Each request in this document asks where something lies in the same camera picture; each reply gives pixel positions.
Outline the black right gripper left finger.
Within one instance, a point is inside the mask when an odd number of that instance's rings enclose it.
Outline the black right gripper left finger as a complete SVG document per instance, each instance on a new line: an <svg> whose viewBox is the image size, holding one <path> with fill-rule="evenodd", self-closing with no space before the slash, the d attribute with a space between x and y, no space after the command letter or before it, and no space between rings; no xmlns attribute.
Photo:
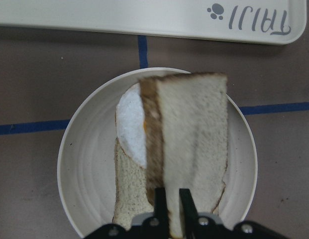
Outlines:
<svg viewBox="0 0 309 239"><path fill-rule="evenodd" d="M154 217L159 220L160 224L169 223L166 191L164 188L155 189Z"/></svg>

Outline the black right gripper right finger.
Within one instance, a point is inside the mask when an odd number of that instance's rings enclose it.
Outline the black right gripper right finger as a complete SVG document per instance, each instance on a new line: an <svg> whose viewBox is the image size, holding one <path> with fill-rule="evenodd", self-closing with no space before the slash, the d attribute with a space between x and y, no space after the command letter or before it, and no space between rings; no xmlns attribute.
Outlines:
<svg viewBox="0 0 309 239"><path fill-rule="evenodd" d="M179 189L180 218L182 224L194 224L198 212L189 189Z"/></svg>

